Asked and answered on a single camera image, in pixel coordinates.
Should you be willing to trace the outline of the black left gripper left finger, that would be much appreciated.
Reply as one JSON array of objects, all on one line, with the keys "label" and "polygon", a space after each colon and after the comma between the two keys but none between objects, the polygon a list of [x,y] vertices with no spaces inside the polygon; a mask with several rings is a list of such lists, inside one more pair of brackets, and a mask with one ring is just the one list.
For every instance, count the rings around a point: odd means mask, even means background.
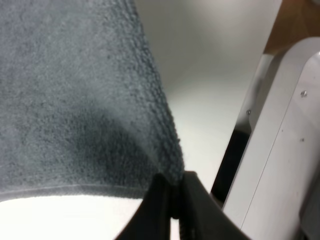
[{"label": "black left gripper left finger", "polygon": [[168,240],[171,231],[171,186],[156,174],[142,203],[118,240]]}]

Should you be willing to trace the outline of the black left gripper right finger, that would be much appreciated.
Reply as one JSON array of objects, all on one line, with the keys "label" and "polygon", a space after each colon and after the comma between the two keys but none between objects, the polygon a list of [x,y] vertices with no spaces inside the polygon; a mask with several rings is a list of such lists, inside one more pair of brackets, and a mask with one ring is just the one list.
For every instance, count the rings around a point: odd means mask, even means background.
[{"label": "black left gripper right finger", "polygon": [[180,185],[181,240],[247,240],[248,237],[222,212],[197,174],[186,171]]}]

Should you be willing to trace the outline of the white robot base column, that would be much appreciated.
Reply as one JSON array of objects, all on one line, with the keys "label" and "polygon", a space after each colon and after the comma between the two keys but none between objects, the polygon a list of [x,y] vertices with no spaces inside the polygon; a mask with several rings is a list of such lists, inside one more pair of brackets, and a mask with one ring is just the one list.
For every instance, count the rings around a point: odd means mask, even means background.
[{"label": "white robot base column", "polygon": [[294,240],[320,168],[320,39],[265,54],[237,127],[249,140],[223,212],[253,240]]}]

